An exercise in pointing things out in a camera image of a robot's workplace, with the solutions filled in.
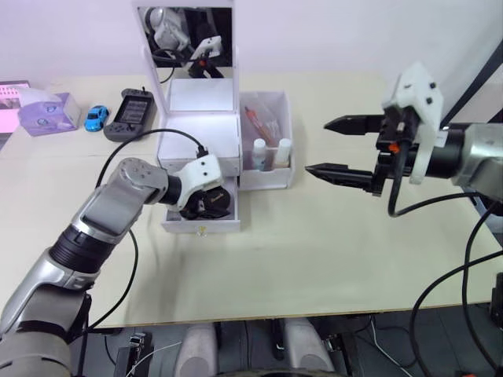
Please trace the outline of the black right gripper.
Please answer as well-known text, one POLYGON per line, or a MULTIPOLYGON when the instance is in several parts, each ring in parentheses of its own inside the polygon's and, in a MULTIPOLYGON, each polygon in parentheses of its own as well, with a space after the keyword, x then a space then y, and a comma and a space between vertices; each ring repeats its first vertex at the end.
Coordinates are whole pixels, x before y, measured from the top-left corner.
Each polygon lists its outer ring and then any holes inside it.
POLYGON ((395 165, 405 141, 409 143, 403 176, 412 171, 418 143, 414 142, 420 123, 419 115, 408 106, 389 107, 384 115, 344 115, 326 123, 323 128, 344 135, 379 133, 376 148, 379 151, 374 172, 350 169, 348 165, 319 163, 305 167, 305 171, 332 185, 362 189, 381 196, 387 179, 395 178, 395 165))

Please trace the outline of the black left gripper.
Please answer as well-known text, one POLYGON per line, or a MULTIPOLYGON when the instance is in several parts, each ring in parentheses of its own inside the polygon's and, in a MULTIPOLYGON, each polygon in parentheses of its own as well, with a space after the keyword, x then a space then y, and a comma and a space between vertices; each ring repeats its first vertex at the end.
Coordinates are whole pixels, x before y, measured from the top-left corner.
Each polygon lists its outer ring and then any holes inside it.
POLYGON ((187 201, 186 205, 180 210, 180 215, 186 220, 195 220, 205 215, 204 191, 194 192, 187 201))

